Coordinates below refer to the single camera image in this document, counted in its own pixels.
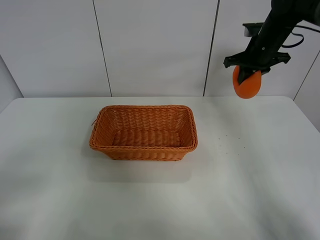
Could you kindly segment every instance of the cable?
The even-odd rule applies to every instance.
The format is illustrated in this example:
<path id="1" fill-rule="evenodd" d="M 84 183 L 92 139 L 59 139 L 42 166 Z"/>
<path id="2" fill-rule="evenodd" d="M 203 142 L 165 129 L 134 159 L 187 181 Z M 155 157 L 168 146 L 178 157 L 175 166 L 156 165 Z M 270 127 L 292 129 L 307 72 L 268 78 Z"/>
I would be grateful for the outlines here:
<path id="1" fill-rule="evenodd" d="M 296 28 L 301 28 L 301 29 L 308 29 L 308 30 L 311 30 L 311 31 L 314 31 L 314 32 L 320 33 L 320 30 L 317 30 L 317 29 L 314 29 L 314 28 L 312 28 L 312 27 L 308 27 L 308 26 L 296 25 L 295 27 L 296 27 Z"/>
<path id="2" fill-rule="evenodd" d="M 283 47 L 284 49 L 291 49 L 291 48 L 295 48 L 297 46 L 299 46 L 300 44 L 302 44 L 305 40 L 305 37 L 300 34 L 300 33 L 294 33 L 294 32 L 291 32 L 292 35 L 295 35 L 295 36 L 299 36 L 299 37 L 302 37 L 301 41 L 293 44 L 293 45 L 282 45 L 281 47 Z"/>

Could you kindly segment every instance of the basket rim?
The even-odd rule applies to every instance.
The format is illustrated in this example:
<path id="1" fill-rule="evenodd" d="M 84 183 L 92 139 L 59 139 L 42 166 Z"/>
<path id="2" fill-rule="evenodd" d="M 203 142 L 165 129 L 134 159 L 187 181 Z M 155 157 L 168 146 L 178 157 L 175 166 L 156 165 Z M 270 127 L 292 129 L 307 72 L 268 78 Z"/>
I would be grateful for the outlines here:
<path id="1" fill-rule="evenodd" d="M 191 138 L 192 138 L 192 144 L 190 146 L 179 146 L 179 147 L 166 147 L 166 146 L 105 146 L 105 145 L 97 145 L 94 144 L 94 139 L 96 137 L 97 132 L 97 124 L 99 123 L 99 117 L 104 114 L 107 110 L 112 109 L 121 109 L 121 108 L 128 108 L 128 109 L 146 109 L 146 108 L 152 108 L 152 109 L 169 109 L 169 108 L 180 108 L 186 110 L 188 113 L 188 117 L 190 119 L 191 123 Z M 195 118 L 193 111 L 190 107 L 185 105 L 109 105 L 102 108 L 94 122 L 93 131 L 90 137 L 89 145 L 94 148 L 98 148 L 101 150 L 184 150 L 184 151 L 193 151 L 196 149 L 198 145 L 198 137 L 197 137 L 197 130 L 196 130 L 196 124 L 195 124 Z"/>

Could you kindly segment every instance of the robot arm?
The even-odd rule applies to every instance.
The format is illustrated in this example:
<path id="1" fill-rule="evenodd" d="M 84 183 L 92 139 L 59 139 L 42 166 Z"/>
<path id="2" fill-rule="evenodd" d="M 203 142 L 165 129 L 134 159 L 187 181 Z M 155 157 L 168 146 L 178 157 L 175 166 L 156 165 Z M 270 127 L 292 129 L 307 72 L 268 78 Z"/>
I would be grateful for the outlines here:
<path id="1" fill-rule="evenodd" d="M 302 20 L 320 26 L 320 0 L 272 0 L 264 23 L 247 23 L 252 37 L 245 51 L 224 60 L 226 68 L 237 66 L 233 85 L 242 98 L 252 98 L 260 90 L 261 75 L 271 67 L 290 60 L 288 53 L 278 52 L 295 26 Z"/>

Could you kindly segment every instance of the orange ball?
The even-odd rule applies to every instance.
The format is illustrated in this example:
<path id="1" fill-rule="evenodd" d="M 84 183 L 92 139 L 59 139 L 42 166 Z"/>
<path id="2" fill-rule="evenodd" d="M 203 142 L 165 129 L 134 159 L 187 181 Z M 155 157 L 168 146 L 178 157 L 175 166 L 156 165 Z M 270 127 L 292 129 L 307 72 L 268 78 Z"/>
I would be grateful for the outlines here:
<path id="1" fill-rule="evenodd" d="M 258 94 L 261 88 L 261 71 L 256 71 L 253 75 L 244 80 L 240 85 L 238 83 L 240 67 L 236 66 L 233 71 L 233 87 L 235 93 L 242 99 L 250 99 Z"/>

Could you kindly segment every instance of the orange wicker basket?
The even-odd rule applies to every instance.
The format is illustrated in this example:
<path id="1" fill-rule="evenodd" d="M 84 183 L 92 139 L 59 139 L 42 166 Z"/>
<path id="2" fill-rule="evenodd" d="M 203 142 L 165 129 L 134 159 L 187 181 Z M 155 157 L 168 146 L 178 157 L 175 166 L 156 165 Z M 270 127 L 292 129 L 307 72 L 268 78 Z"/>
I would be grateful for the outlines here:
<path id="1" fill-rule="evenodd" d="M 115 160 L 178 161 L 198 139 L 187 106 L 113 105 L 99 112 L 89 144 Z"/>

